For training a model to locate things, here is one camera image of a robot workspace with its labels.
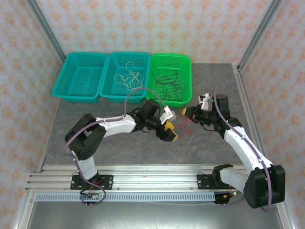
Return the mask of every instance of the green basket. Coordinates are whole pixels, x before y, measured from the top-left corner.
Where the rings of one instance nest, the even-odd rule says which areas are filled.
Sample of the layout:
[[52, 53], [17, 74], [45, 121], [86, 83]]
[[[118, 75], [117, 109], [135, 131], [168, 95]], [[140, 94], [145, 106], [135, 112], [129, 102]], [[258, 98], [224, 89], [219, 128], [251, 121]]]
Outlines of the green basket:
[[[192, 62], [181, 54], [157, 53], [151, 56], [148, 88], [168, 106], [181, 107], [192, 99]], [[161, 102], [150, 91], [146, 99]]]

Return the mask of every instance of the patterned wall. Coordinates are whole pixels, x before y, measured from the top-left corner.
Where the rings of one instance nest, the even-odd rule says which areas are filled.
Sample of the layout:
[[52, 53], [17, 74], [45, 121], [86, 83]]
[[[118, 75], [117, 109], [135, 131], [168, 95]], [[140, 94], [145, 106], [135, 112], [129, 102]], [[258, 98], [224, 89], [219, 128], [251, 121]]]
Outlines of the patterned wall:
[[246, 88], [268, 155], [286, 172], [305, 225], [305, 4], [283, 1], [247, 68]]
[[2, 0], [0, 15], [0, 228], [11, 228], [48, 142], [61, 63], [24, 0]]
[[272, 0], [38, 0], [66, 54], [182, 53], [238, 64]]

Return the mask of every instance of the white cable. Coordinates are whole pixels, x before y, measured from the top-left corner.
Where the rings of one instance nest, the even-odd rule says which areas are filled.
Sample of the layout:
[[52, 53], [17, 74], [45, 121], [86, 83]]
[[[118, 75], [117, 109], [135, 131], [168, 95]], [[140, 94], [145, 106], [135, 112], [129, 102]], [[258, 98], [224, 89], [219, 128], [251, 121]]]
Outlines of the white cable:
[[[127, 75], [121, 75], [121, 74], [116, 74], [114, 76], [114, 81], [117, 83], [117, 84], [122, 84], [122, 85], [125, 85], [127, 90], [129, 91], [132, 91], [133, 89], [136, 89], [138, 87], [143, 87], [143, 79], [144, 79], [144, 76], [140, 74], [140, 72], [133, 72], [133, 71], [130, 71], [128, 69], [128, 64], [129, 63], [133, 63], [133, 67], [135, 68], [135, 65], [134, 65], [134, 62], [132, 61], [129, 61], [127, 62], [126, 64], [126, 69], [127, 71], [129, 72]], [[116, 79], [117, 76], [120, 76], [121, 77], [121, 82], [118, 82], [118, 80]]]

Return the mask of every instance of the purple cable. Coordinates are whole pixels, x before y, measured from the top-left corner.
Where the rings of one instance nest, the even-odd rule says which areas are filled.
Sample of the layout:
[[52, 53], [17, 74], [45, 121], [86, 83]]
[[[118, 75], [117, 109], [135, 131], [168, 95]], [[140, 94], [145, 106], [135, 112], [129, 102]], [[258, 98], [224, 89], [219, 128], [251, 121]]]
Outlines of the purple cable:
[[[229, 124], [227, 122], [227, 120], [223, 117], [223, 115], [221, 114], [218, 104], [217, 104], [217, 99], [216, 99], [216, 90], [213, 92], [212, 96], [214, 97], [214, 102], [215, 102], [215, 107], [216, 110], [219, 114], [219, 116], [221, 117], [221, 119], [224, 121], [224, 123], [226, 123], [228, 125], [228, 127], [230, 127], [238, 136], [240, 136], [241, 138], [243, 137], [243, 135], [241, 133], [239, 133], [231, 124]], [[249, 142], [249, 140], [247, 138], [243, 138], [244, 141], [249, 145], [249, 147], [253, 150], [254, 154], [256, 155], [256, 157], [258, 159], [262, 159], [258, 152], [256, 151], [256, 149], [253, 147], [253, 145]], [[264, 161], [261, 161], [263, 167], [264, 167], [264, 171], [266, 173], [266, 177], [267, 177], [267, 184], [268, 184], [268, 205], [267, 205], [267, 209], [262, 208], [263, 211], [268, 212], [271, 208], [271, 201], [272, 201], [272, 188], [271, 188], [271, 179], [270, 179], [270, 175], [267, 169], [266, 164], [264, 163]]]
[[[77, 161], [76, 161], [76, 156], [74, 156], [73, 154], [66, 154], [66, 150], [68, 149], [68, 146], [71, 144], [71, 142], [73, 142], [78, 135], [80, 135], [82, 132], [84, 132], [86, 129], [88, 129], [89, 127], [93, 126], [93, 125], [96, 125], [96, 124], [99, 124], [99, 123], [104, 123], [104, 122], [117, 122], [117, 121], [120, 121], [122, 119], [125, 118], [126, 114], [127, 114], [127, 101], [129, 99], [129, 97], [132, 95], [132, 93], [134, 93], [135, 91], [138, 91], [138, 90], [148, 90], [148, 91], [151, 91], [152, 93], [154, 93], [156, 95], [156, 97], [160, 100], [160, 102], [162, 103], [163, 106], [166, 106], [164, 101], [157, 95], [156, 92], [154, 92], [152, 89], [150, 88], [147, 88], [147, 87], [138, 87], [136, 89], [133, 89], [126, 97], [125, 99], [125, 102], [124, 102], [124, 114], [118, 118], [105, 118], [103, 120], [100, 120], [100, 121], [96, 121], [96, 122], [93, 122], [93, 123], [90, 123], [88, 125], [86, 125], [85, 127], [83, 127], [82, 129], [80, 129], [67, 143], [66, 145], [63, 147], [62, 149], [62, 153], [67, 155], [67, 156], [72, 156], [73, 157], [73, 160], [76, 162], [76, 167], [77, 167], [77, 170], [81, 176], [81, 178], [89, 185], [93, 186], [93, 187], [96, 187], [98, 189], [100, 189], [101, 191], [103, 191], [104, 193], [104, 197], [99, 200], [98, 202], [94, 203], [94, 204], [90, 204], [90, 206], [94, 206], [94, 205], [97, 205], [97, 204], [100, 204], [105, 198], [106, 198], [106, 191], [105, 189], [103, 189], [101, 186], [98, 186], [90, 181], [88, 181], [84, 175], [82, 174], [81, 172], [81, 168], [79, 167], [79, 165], [77, 164]], [[86, 203], [84, 203], [84, 199], [89, 195], [89, 193], [87, 193], [82, 199], [81, 199], [81, 203], [84, 205], [84, 206], [87, 206]]]

